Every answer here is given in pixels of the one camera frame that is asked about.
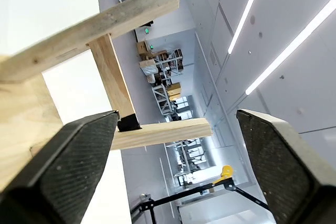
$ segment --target black metal bracket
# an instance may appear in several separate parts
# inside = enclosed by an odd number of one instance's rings
[[[259,199],[255,198],[254,196],[252,196],[251,194],[245,192],[244,190],[238,188],[233,179],[232,178],[227,178],[227,179],[223,179],[218,181],[217,183],[213,184],[206,184],[204,186],[198,186],[195,187],[193,189],[187,190],[187,191],[183,191],[181,193],[178,194],[174,194],[159,200],[153,200],[152,198],[148,198],[147,201],[145,202],[141,202],[138,205],[136,205],[132,210],[131,210],[131,216],[134,215],[134,213],[139,210],[139,213],[137,215],[135,215],[132,218],[132,223],[135,223],[136,220],[139,219],[139,217],[147,210],[150,211],[151,213],[151,218],[152,218],[152,222],[153,224],[156,224],[156,219],[155,219],[155,213],[154,213],[154,207],[162,205],[162,204],[166,204],[168,202],[177,200],[177,199],[181,199],[183,197],[192,195],[192,194],[196,194],[196,193],[201,193],[205,190],[208,190],[210,188],[213,188],[215,186],[220,186],[220,185],[224,185],[225,189],[228,191],[235,191],[237,193],[239,193],[240,195],[244,196],[245,198],[253,201],[254,203],[258,204],[259,206],[269,210],[268,205],[262,201],[260,201]]]

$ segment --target ceiling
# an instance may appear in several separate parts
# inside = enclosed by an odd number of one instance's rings
[[[187,0],[200,43],[193,93],[199,116],[211,122],[216,146],[237,141],[242,147],[236,109],[269,113],[288,121],[336,168],[336,12],[247,96],[249,85],[329,0],[255,0],[228,55],[247,1]]]

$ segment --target ceiling light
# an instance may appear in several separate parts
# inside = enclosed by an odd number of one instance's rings
[[[325,7],[313,18],[302,32],[289,44],[289,46],[266,68],[266,70],[245,91],[251,94],[288,56],[294,52],[311,33],[336,9],[336,0],[330,0]]]
[[[239,34],[240,34],[240,32],[241,32],[241,30],[242,30],[242,28],[243,28],[243,25],[244,25],[244,23],[245,23],[245,20],[246,20],[246,18],[247,18],[247,15],[248,15],[248,13],[249,13],[249,11],[250,11],[250,9],[251,9],[251,6],[252,6],[252,4],[253,4],[253,1],[254,1],[254,0],[248,0],[248,2],[247,2],[247,5],[246,5],[245,10],[244,10],[244,12],[243,12],[242,18],[241,18],[240,21],[239,21],[237,30],[236,30],[236,32],[235,32],[235,34],[234,34],[234,36],[233,36],[233,39],[232,39],[232,41],[231,41],[231,44],[230,44],[230,46],[229,46],[229,49],[228,49],[228,53],[229,53],[229,54],[232,53],[232,50],[233,50],[233,48],[235,47],[235,44],[236,44],[237,39],[238,39],[238,37],[239,37]]]

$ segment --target wooden beam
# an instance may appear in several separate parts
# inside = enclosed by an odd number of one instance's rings
[[[111,36],[106,34],[90,42],[89,46],[112,108],[118,110],[122,118],[135,114]]]
[[[110,33],[125,34],[179,7],[180,0],[127,0],[61,31],[0,63],[0,83],[22,82],[88,49]]]
[[[141,130],[114,134],[111,150],[122,150],[153,144],[163,144],[185,139],[211,136],[212,131],[205,118],[196,118],[170,123],[142,125]],[[34,145],[30,152],[35,155],[48,141]]]
[[[48,142],[62,126],[42,74],[0,84],[0,191],[30,161],[29,148]]]

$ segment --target shelving rack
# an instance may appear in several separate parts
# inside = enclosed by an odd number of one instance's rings
[[[160,112],[162,115],[169,115],[173,112],[173,108],[170,104],[170,100],[166,91],[166,88],[163,84],[156,87],[152,87],[152,91],[159,106]]]
[[[183,55],[181,49],[174,50],[169,54],[167,59],[164,59],[164,54],[158,55],[155,59],[156,65],[162,69],[161,80],[169,81],[174,76],[183,74]]]

